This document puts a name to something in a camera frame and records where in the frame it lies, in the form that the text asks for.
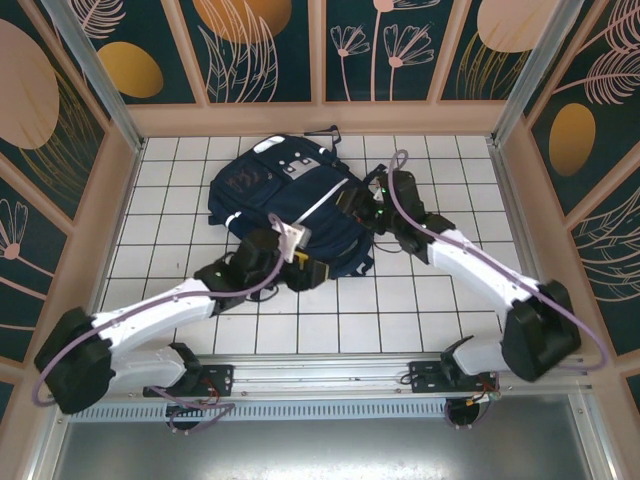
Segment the dark teal wallpaper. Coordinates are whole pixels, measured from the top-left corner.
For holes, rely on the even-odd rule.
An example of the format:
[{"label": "dark teal wallpaper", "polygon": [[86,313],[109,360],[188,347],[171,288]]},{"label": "dark teal wallpaper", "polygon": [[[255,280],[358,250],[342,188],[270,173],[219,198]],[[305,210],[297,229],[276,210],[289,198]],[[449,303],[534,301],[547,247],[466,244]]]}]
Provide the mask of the dark teal wallpaper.
[{"label": "dark teal wallpaper", "polygon": [[506,100],[554,7],[472,0],[442,100]]},{"label": "dark teal wallpaper", "polygon": [[0,382],[0,425],[2,425],[2,418],[4,417],[4,412],[7,410],[7,406],[9,405],[9,399],[11,398],[12,392],[13,385],[10,383]]},{"label": "dark teal wallpaper", "polygon": [[195,102],[160,0],[69,4],[125,103]]},{"label": "dark teal wallpaper", "polygon": [[560,48],[558,49],[558,52],[556,53],[553,61],[547,68],[547,71],[542,77],[542,80],[540,80],[540,83],[538,84],[538,87],[536,88],[536,90],[533,92],[533,95],[531,95],[531,98],[529,99],[527,106],[524,108],[525,116],[529,116],[531,109],[535,106],[536,102],[538,101],[538,98],[540,98],[540,94],[542,93],[542,90],[544,90],[545,86],[547,85],[547,80],[549,79],[551,74],[555,71],[556,67],[558,66],[558,63],[560,63],[560,60],[562,60],[562,57],[567,51],[567,48],[569,47],[569,45],[571,45],[573,37],[575,37],[576,32],[578,31],[578,29],[580,28],[580,25],[582,25],[582,22],[584,21],[584,17],[587,16],[587,13],[589,13],[589,10],[591,10],[591,7],[593,7],[593,2],[594,0],[585,0],[585,2],[582,4],[582,8],[580,9],[580,12],[578,13],[578,16],[576,17],[576,20],[571,24],[570,27],[568,27],[569,31],[567,35],[564,37],[564,40],[562,41],[562,45],[560,45]]},{"label": "dark teal wallpaper", "polygon": [[180,0],[212,103],[311,101],[307,0]]},{"label": "dark teal wallpaper", "polygon": [[67,237],[0,179],[0,356],[21,362]]},{"label": "dark teal wallpaper", "polygon": [[627,385],[629,386],[629,390],[631,391],[631,396],[633,397],[633,401],[636,404],[638,413],[640,413],[640,375],[627,377]]},{"label": "dark teal wallpaper", "polygon": [[573,229],[613,346],[640,348],[640,169]]},{"label": "dark teal wallpaper", "polygon": [[640,141],[634,5],[607,5],[532,127],[565,214]]},{"label": "dark teal wallpaper", "polygon": [[0,154],[74,218],[104,131],[15,2],[0,45]]},{"label": "dark teal wallpaper", "polygon": [[426,100],[452,5],[328,0],[326,100]]}]

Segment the reflective strip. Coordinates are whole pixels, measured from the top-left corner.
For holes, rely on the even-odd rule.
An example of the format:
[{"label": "reflective strip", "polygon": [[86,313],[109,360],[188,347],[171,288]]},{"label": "reflective strip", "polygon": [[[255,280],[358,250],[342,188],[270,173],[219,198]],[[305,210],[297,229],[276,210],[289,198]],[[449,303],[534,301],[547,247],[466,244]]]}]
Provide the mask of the reflective strip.
[{"label": "reflective strip", "polygon": [[320,200],[318,200],[309,210],[307,210],[306,212],[304,212],[300,218],[298,218],[295,222],[293,223],[300,223],[303,222],[309,215],[311,215],[313,212],[315,212],[318,208],[320,208],[320,206],[326,202],[327,200],[329,200],[329,198],[331,198],[331,195],[333,195],[334,193],[336,193],[338,191],[338,189],[344,185],[345,183],[347,183],[349,181],[348,178],[345,178],[344,180],[342,180],[340,183],[338,183],[335,187],[333,187],[331,190],[329,190],[326,195],[324,197],[322,197]]},{"label": "reflective strip", "polygon": [[273,147],[274,145],[282,142],[284,142],[284,137],[281,137],[279,135],[276,135],[275,137],[269,137],[253,147],[253,151],[256,153],[262,153],[265,150]]},{"label": "reflective strip", "polygon": [[229,224],[233,222],[236,218],[238,218],[240,215],[242,215],[242,212],[236,212],[233,215],[229,215],[227,220],[224,222],[224,226],[229,228]]}]

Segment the white tile floor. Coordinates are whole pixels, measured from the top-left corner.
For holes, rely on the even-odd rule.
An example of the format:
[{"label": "white tile floor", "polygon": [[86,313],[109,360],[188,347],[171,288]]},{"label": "white tile floor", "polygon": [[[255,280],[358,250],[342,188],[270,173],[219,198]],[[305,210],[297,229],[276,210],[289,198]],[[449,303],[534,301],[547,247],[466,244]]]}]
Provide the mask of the white tile floor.
[{"label": "white tile floor", "polygon": [[[157,295],[233,251],[238,239],[207,223],[209,183],[258,137],[152,138],[144,154],[103,310]],[[328,137],[313,140],[330,146]],[[489,254],[520,270],[511,230],[482,137],[343,136],[338,154],[356,175],[407,149],[421,198]],[[390,235],[382,248],[398,249]],[[342,278],[301,294],[282,288],[219,318],[180,327],[161,340],[197,354],[441,351],[462,335],[500,329],[484,298],[406,253],[375,249],[365,278]]]}]

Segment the metal base plate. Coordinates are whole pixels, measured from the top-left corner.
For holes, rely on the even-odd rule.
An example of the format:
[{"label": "metal base plate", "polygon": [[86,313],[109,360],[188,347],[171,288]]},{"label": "metal base plate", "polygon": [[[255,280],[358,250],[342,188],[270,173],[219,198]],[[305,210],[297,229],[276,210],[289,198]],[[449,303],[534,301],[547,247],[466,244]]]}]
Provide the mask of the metal base plate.
[{"label": "metal base plate", "polygon": [[451,385],[442,372],[440,362],[411,362],[409,363],[409,375],[411,376],[411,391],[413,393],[450,393],[450,392],[481,392],[483,381],[491,388],[497,389],[495,378],[490,373],[483,373],[474,377],[466,377]]},{"label": "metal base plate", "polygon": [[[213,385],[221,397],[231,396],[233,387],[233,365],[202,365],[202,373],[195,387],[189,391],[178,387],[167,388],[167,393],[178,398],[201,397],[211,395],[210,384]],[[144,397],[158,397],[152,390],[145,388],[142,391]]]}]

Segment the navy blue backpack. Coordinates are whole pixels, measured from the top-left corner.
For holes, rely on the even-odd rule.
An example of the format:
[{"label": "navy blue backpack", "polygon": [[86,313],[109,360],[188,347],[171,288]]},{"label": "navy blue backpack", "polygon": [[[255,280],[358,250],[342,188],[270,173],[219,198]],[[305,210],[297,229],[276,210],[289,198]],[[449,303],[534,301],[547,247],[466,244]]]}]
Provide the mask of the navy blue backpack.
[{"label": "navy blue backpack", "polygon": [[331,150],[304,137],[274,135],[224,167],[211,182],[209,224],[225,225],[242,239],[271,228],[267,215],[275,213],[311,230],[304,253],[326,263],[330,278],[366,274],[373,236],[336,200],[343,190],[368,185],[379,169],[357,178],[336,154],[337,128],[327,131],[335,134]]}]

